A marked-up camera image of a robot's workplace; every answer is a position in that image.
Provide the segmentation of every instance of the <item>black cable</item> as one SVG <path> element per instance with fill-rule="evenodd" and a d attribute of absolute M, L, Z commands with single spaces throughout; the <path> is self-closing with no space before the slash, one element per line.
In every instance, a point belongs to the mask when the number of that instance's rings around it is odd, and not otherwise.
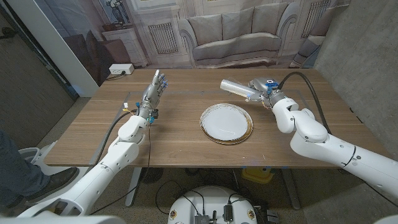
<path fill-rule="evenodd" d="M 147 177 L 148 170 L 149 170 L 149 161 L 150 161 L 150 125 L 149 125 L 148 138 L 149 138 L 148 166 L 147 166 L 147 171 L 145 172 L 144 177 L 141 179 L 141 181 L 140 181 L 133 189 L 129 190 L 129 192 L 127 192 L 126 194 L 124 194 L 122 197 L 119 197 L 118 199 L 114 200 L 113 202 L 111 202 L 111 203 L 109 203 L 109 204 L 107 204 L 107 205 L 105 205 L 105 206 L 103 206 L 103 207 L 101 207 L 101 208 L 95 210 L 94 212 L 91 212 L 90 215 L 93 215 L 93 214 L 95 214 L 95 213 L 101 211 L 102 209 L 104 209 L 104 208 L 106 208 L 106 207 L 108 207 L 108 206 L 114 204 L 115 202 L 121 200 L 122 198 L 124 198 L 125 196 L 127 196 L 129 193 L 131 193 L 133 190 L 135 190 L 137 187 L 139 187 L 139 186 L 141 185 L 142 181 Z"/>
<path fill-rule="evenodd" d="M 265 221 L 264 221 L 264 219 L 263 219 L 263 217 L 262 217 L 261 214 L 260 214 L 260 211 L 259 211 L 256 207 L 253 207 L 253 208 L 255 209 L 255 211 L 256 211 L 257 214 L 258 214 L 257 216 L 259 216 L 259 217 L 261 218 L 262 223 L 263 223 L 263 224 L 266 224 Z"/>
<path fill-rule="evenodd" d="M 222 170 L 222 169 L 199 169 L 199 176 L 201 178 L 201 181 L 205 185 L 223 185 L 226 183 L 226 181 L 223 181 L 223 177 L 226 177 L 226 175 L 217 175 L 217 172 L 225 172 L 231 176 L 229 179 L 231 182 L 228 185 L 234 185 L 234 176 L 231 172 L 228 172 L 227 170 Z"/>
<path fill-rule="evenodd" d="M 236 185 L 236 182 L 238 181 L 236 179 L 236 176 L 232 172 L 229 172 L 227 170 L 223 170 L 223 169 L 198 169 L 198 170 L 199 171 L 203 170 L 203 171 L 208 172 L 207 175 L 205 175 L 205 176 L 202 176 L 202 173 L 198 172 L 199 176 L 202 179 L 202 182 L 207 185 L 208 184 L 211 185 L 211 184 L 215 183 L 214 181 L 209 181 L 209 179 L 216 179 L 216 180 L 221 179 L 221 177 L 216 175 L 215 172 L 225 172 L 225 173 L 229 174 L 231 176 L 231 180 L 230 180 L 231 183 L 229 185 Z M 236 185 L 235 191 L 237 191 L 240 195 L 245 195 L 246 198 L 252 198 L 252 194 L 250 193 L 250 190 L 245 186 Z"/>
<path fill-rule="evenodd" d="M 199 171 L 200 171 L 200 168 L 197 168 L 197 169 L 196 169 L 195 171 L 193 171 L 193 172 L 191 172 L 189 168 L 185 168 L 185 173 L 186 173 L 188 176 L 197 175 L 197 174 L 199 173 Z"/>
<path fill-rule="evenodd" d="M 239 195 L 239 194 L 238 194 L 238 193 L 233 193 L 233 194 L 231 194 L 231 195 L 228 197 L 228 204 L 231 205 L 231 197 L 234 196 L 234 195 Z"/>
<path fill-rule="evenodd" d="M 299 75 L 299 76 L 301 76 L 304 79 L 305 83 L 307 84 L 307 86 L 311 90 L 311 94 L 313 96 L 313 99 L 315 100 L 315 104 L 317 105 L 319 115 L 321 116 L 322 124 L 324 125 L 324 127 L 326 128 L 328 133 L 331 134 L 331 131 L 330 131 L 329 126 L 328 126 L 328 123 L 326 122 L 326 119 L 325 119 L 325 115 L 323 115 L 322 107 L 321 107 L 321 104 L 319 103 L 319 99 L 318 99 L 317 93 L 315 93 L 315 90 L 314 90 L 310 80 L 303 73 L 301 73 L 301 72 L 291 72 L 288 75 L 286 75 L 286 77 L 279 84 L 278 90 L 282 89 L 282 87 L 283 87 L 284 83 L 286 82 L 286 80 L 289 77 L 291 77 L 292 75 Z"/>
<path fill-rule="evenodd" d="M 379 191 L 377 191 L 374 187 L 372 187 L 370 184 L 368 184 L 365 180 L 362 180 L 368 187 L 372 188 L 376 193 L 378 193 L 380 196 L 382 196 L 384 199 L 386 199 L 388 202 L 390 202 L 393 206 L 398 208 L 398 205 L 394 203 L 392 200 L 388 199 L 386 196 L 381 194 Z"/>
<path fill-rule="evenodd" d="M 326 128 L 326 130 L 328 130 L 328 133 L 331 134 L 331 131 L 330 131 L 329 126 L 328 126 L 328 124 L 327 124 L 327 122 L 326 122 L 326 119 L 325 119 L 325 115 L 323 114 L 323 111 L 322 111 L 322 108 L 321 108 L 321 104 L 319 103 L 318 96 L 317 96 L 317 94 L 315 93 L 315 90 L 313 89 L 310 80 L 309 80 L 303 73 L 301 73 L 301 72 L 292 72 L 292 73 L 288 74 L 288 75 L 281 81 L 281 83 L 280 83 L 279 86 L 278 86 L 278 89 L 282 89 L 282 87 L 283 87 L 284 83 L 286 82 L 286 80 L 287 80 L 289 77 L 291 77 L 292 75 L 300 75 L 300 76 L 305 80 L 305 82 L 307 83 L 309 89 L 311 90 L 312 96 L 313 96 L 313 98 L 314 98 L 314 100 L 315 100 L 315 103 L 317 104 L 318 112 L 319 112 L 319 115 L 321 116 L 322 123 L 323 123 L 324 127 Z M 393 201 L 389 200 L 389 199 L 388 199 L 386 196 L 384 196 L 382 193 L 378 192 L 374 187 L 370 186 L 365 180 L 363 180 L 363 179 L 361 179 L 361 180 L 362 180 L 368 187 L 370 187 L 370 188 L 373 189 L 376 193 L 378 193 L 382 198 L 386 199 L 388 202 L 390 202 L 391 204 L 393 204 L 395 207 L 398 208 L 398 205 L 397 205 L 396 203 L 394 203 Z"/>
<path fill-rule="evenodd" d="M 157 209 L 158 209 L 160 212 L 162 212 L 163 214 L 166 214 L 166 215 L 168 215 L 168 213 L 167 213 L 167 212 L 163 212 L 163 211 L 159 208 L 159 204 L 157 203 L 157 196 L 158 196 L 158 194 L 159 194 L 161 188 L 162 188 L 164 185 L 166 185 L 167 183 L 170 183 L 170 182 L 176 183 L 176 184 L 178 185 L 178 187 L 180 187 L 180 190 L 183 190 L 182 187 L 181 187 L 181 185 L 180 185 L 177 181 L 175 181 L 175 180 L 168 180 L 168 181 L 164 182 L 164 183 L 159 187 L 159 189 L 157 189 L 156 195 L 155 195 L 155 204 L 156 204 L 156 207 L 157 207 Z M 192 203 L 192 201 L 189 200 L 184 194 L 183 194 L 182 196 L 185 197 L 185 199 L 187 199 L 189 202 L 191 202 L 192 206 L 193 206 L 194 209 L 197 211 L 197 215 L 199 215 L 199 212 L 198 212 L 197 208 L 195 207 L 195 205 Z"/>
<path fill-rule="evenodd" d="M 104 143 L 103 143 L 102 148 L 101 148 L 101 150 L 100 150 L 100 152 L 99 152 L 99 155 L 98 155 L 98 157 L 97 157 L 97 160 L 95 160 L 95 163 L 93 164 L 93 167 L 94 167 L 95 165 L 97 165 L 98 162 L 100 161 L 101 156 L 102 156 L 102 153 L 104 152 L 104 149 L 105 149 L 106 142 L 108 142 L 109 136 L 111 135 L 111 132 L 112 132 L 113 128 L 115 127 L 115 125 L 116 125 L 123 117 L 125 117 L 125 115 L 127 115 L 127 114 L 129 114 L 129 113 L 136 112 L 136 111 L 137 111 L 137 109 L 134 109 L 134 110 L 132 110 L 132 111 L 130 111 L 130 112 L 126 112 L 126 113 L 122 114 L 116 121 L 114 121 L 114 122 L 112 123 L 111 128 L 109 129 L 108 133 L 106 134 Z"/>
<path fill-rule="evenodd" d="M 247 201 L 249 201 L 249 202 L 251 201 L 251 200 L 248 199 L 248 198 L 240 197 L 240 198 L 236 199 L 235 201 L 231 202 L 231 204 L 233 204 L 233 203 L 235 203 L 235 202 L 243 201 L 242 199 L 245 199 L 245 200 L 247 200 Z"/>
<path fill-rule="evenodd" d="M 125 74 L 126 74 L 126 72 L 125 72 L 125 71 L 122 71 L 122 73 L 120 73 L 119 75 L 115 75 L 115 76 L 113 76 L 113 77 L 107 78 L 106 81 L 117 80 L 119 77 L 121 78 L 121 77 L 123 77 Z"/>
<path fill-rule="evenodd" d="M 189 191 L 195 192 L 196 194 L 201 196 L 201 199 L 203 200 L 203 211 L 202 211 L 202 213 L 203 213 L 203 215 L 205 215 L 205 198 L 203 197 L 203 195 L 201 193 L 199 193 L 199 192 L 197 192 L 195 190 L 189 190 Z"/>
<path fill-rule="evenodd" d="M 238 179 L 236 178 L 235 170 L 234 170 L 234 169 L 232 169 L 232 173 L 234 174 L 234 180 L 235 180 L 236 188 L 237 188 L 237 189 L 240 189 L 239 184 L 238 184 Z"/>

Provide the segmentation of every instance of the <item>sofa backdrop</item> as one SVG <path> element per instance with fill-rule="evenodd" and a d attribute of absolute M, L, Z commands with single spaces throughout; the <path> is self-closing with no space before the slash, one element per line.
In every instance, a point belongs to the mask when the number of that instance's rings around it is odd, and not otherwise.
<path fill-rule="evenodd" d="M 136 68 L 304 67 L 316 56 L 334 9 L 350 2 L 35 1 L 99 85 L 106 76 L 96 68 L 101 57 Z"/>

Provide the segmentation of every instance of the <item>yellow object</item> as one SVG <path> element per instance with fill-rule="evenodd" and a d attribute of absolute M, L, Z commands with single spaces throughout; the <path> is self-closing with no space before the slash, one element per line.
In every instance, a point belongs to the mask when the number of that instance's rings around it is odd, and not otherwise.
<path fill-rule="evenodd" d="M 266 184 L 271 181 L 274 176 L 271 168 L 245 168 L 242 170 L 242 177 L 259 184 Z"/>

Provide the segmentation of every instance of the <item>person's leg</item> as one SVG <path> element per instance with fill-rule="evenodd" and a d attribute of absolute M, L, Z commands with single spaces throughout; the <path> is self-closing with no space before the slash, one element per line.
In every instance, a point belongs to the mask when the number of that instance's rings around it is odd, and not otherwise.
<path fill-rule="evenodd" d="M 0 130 L 0 204 L 9 205 L 19 195 L 42 190 L 50 180 L 39 167 L 25 161 L 13 140 Z"/>

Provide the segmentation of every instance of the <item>plate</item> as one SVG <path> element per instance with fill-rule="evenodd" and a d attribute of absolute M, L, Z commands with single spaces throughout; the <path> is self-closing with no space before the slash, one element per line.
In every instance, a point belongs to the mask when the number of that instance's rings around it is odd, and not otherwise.
<path fill-rule="evenodd" d="M 253 121 L 244 109 L 220 103 L 205 110 L 200 117 L 200 127 L 211 140 L 220 144 L 236 144 L 249 137 Z"/>

